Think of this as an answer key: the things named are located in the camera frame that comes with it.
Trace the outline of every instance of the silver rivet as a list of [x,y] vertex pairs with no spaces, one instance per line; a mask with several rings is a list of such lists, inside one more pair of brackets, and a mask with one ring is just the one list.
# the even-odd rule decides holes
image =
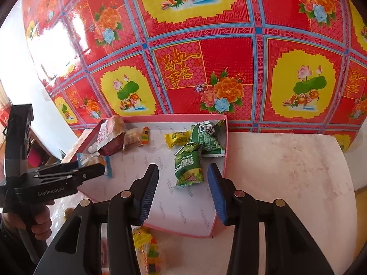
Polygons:
[[278,207],[284,207],[286,205],[286,202],[283,201],[282,199],[278,198],[276,201],[275,201],[275,204],[278,206]]
[[131,196],[131,192],[129,190],[124,190],[120,195],[122,198],[129,198]]
[[243,198],[246,195],[246,193],[242,190],[236,190],[234,192],[234,196],[237,198]]
[[91,201],[90,201],[89,199],[85,198],[85,199],[83,199],[83,200],[80,202],[80,205],[81,205],[82,207],[86,207],[86,206],[88,206],[90,203],[91,203]]

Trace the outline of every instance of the patterned wall covering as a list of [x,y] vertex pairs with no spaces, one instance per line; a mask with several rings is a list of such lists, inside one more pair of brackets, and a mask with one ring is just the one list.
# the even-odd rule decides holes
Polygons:
[[230,131],[334,135],[367,113],[350,0],[23,0],[34,64],[77,134],[113,114],[225,113]]

